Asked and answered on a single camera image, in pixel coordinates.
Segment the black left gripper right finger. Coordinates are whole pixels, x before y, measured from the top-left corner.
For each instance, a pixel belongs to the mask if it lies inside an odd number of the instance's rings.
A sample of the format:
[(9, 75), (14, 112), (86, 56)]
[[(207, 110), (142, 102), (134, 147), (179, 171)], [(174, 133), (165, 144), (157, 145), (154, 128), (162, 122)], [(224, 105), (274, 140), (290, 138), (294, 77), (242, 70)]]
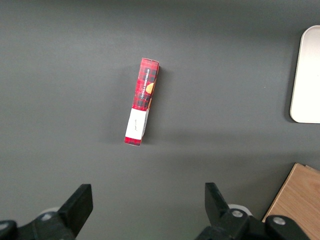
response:
[(231, 208), (215, 183), (206, 183), (204, 205), (210, 225), (197, 240), (308, 240), (291, 218), (270, 215), (264, 222), (239, 208)]

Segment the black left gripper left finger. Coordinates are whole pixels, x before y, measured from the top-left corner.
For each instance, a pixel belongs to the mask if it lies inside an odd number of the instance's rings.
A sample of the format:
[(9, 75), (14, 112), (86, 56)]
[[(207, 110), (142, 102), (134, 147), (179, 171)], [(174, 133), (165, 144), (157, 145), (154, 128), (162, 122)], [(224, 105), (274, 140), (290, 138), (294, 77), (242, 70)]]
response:
[(57, 210), (46, 210), (31, 222), (18, 226), (0, 222), (2, 240), (75, 240), (93, 211), (92, 185), (82, 184)]

